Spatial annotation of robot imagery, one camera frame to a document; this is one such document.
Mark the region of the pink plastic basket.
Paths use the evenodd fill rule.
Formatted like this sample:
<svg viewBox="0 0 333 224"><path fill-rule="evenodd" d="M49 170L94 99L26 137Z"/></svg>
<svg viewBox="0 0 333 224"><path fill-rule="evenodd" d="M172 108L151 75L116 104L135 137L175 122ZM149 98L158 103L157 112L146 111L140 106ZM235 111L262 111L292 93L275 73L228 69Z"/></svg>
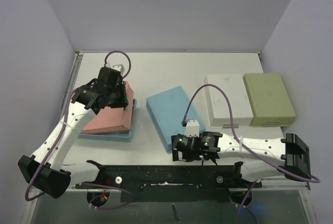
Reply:
<svg viewBox="0 0 333 224"><path fill-rule="evenodd" d="M130 131L134 107L134 92L127 81L125 91L128 105L125 108L105 107L85 126L81 134L104 135Z"/></svg>

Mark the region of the green perforated plastic basket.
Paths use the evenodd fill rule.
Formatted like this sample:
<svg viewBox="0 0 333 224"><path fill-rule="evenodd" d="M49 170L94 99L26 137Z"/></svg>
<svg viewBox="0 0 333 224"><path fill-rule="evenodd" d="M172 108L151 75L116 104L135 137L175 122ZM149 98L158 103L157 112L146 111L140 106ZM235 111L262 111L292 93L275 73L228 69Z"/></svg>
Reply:
<svg viewBox="0 0 333 224"><path fill-rule="evenodd" d="M288 127L296 118L278 73L246 73L243 81L251 105L252 127Z"/></svg>

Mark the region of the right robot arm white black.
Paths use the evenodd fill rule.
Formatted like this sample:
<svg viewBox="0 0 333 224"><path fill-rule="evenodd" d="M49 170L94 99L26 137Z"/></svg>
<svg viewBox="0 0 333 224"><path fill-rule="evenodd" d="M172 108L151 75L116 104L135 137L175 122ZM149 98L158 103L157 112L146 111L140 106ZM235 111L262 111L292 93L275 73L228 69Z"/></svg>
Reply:
<svg viewBox="0 0 333 224"><path fill-rule="evenodd" d="M242 162L232 173L232 182L238 187L279 174L289 180L311 179L309 146L296 134L284 138L253 139L205 131L200 136L177 134L171 137L174 161L212 161L236 158Z"/></svg>

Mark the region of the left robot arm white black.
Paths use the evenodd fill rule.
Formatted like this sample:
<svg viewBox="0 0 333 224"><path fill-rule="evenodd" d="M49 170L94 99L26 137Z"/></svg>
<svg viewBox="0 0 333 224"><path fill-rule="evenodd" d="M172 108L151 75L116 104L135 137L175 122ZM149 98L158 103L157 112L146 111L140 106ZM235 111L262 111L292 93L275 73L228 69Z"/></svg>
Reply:
<svg viewBox="0 0 333 224"><path fill-rule="evenodd" d="M97 78L76 88L65 106L65 112L52 133L30 156L22 156L19 169L28 183L26 201L32 187L53 198L63 195L72 185L86 183L94 188L106 182L104 166L88 160L64 165L64 160L84 127L103 108L124 108L128 101L123 81L124 67L102 67Z"/></svg>

